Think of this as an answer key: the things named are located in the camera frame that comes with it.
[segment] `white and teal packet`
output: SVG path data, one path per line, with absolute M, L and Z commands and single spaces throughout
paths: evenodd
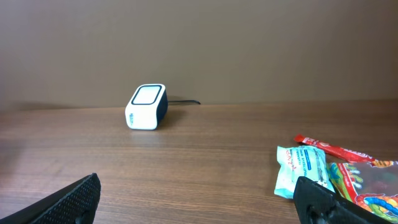
M 314 146 L 284 148 L 278 146 L 280 164 L 274 194 L 293 198 L 298 177 L 304 176 L 334 192 L 326 172 L 325 152 Z

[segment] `red stick packet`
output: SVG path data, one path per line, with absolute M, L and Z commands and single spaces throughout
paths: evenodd
M 319 140 L 315 140 L 312 138 L 304 137 L 301 134 L 297 135 L 294 138 L 294 141 L 323 149 L 325 153 L 330 154 L 332 156 L 336 156 L 340 159 L 344 159 L 348 162 L 372 162 L 372 161 L 375 161 L 375 158 L 373 158 L 365 153 L 355 152 L 355 151 L 345 149 L 345 148 L 339 147 L 339 146 L 331 146 L 328 143 L 321 142 Z

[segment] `wooden table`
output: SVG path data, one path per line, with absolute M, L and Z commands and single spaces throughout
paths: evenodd
M 298 133 L 398 159 L 398 100 L 170 106 L 156 131 L 124 108 L 1 114 L 0 217 L 96 172 L 95 223 L 298 223 L 274 195 Z

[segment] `power cord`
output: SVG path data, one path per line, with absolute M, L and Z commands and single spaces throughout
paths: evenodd
M 169 103 L 196 103 L 196 104 L 201 104 L 197 100 L 170 100 Z

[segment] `snack packet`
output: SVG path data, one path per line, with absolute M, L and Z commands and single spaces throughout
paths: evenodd
M 319 140 L 315 140 L 312 138 L 304 137 L 301 134 L 298 134 L 294 141 L 299 143 L 307 144 L 310 146 L 316 146 L 320 149 L 323 149 L 327 154 L 331 154 L 332 156 L 336 156 L 337 158 L 344 159 L 348 162 L 372 162 L 375 161 L 375 158 L 362 153 L 356 152 L 349 149 L 345 149 L 339 146 L 331 146 L 329 143 L 321 142 Z
M 333 185 L 347 200 L 398 223 L 398 162 L 330 163 Z
M 326 172 L 325 153 L 313 146 L 284 148 L 278 146 L 280 164 L 274 194 L 293 198 L 298 177 L 304 176 L 334 192 Z

